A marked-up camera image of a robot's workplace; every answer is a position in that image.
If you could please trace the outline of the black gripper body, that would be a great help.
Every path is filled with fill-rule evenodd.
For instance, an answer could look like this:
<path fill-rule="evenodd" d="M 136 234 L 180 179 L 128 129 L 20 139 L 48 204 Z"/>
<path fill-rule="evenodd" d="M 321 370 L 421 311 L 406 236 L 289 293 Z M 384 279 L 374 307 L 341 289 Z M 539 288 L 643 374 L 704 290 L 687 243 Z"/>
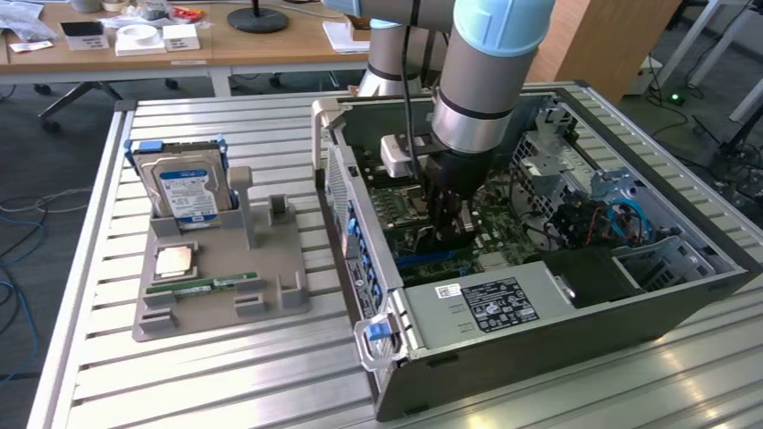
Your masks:
<path fill-rule="evenodd" d="M 429 155 L 424 177 L 436 189 L 452 191 L 458 197 L 473 197 L 487 180 L 491 164 L 491 151 L 480 154 L 437 152 Z"/>

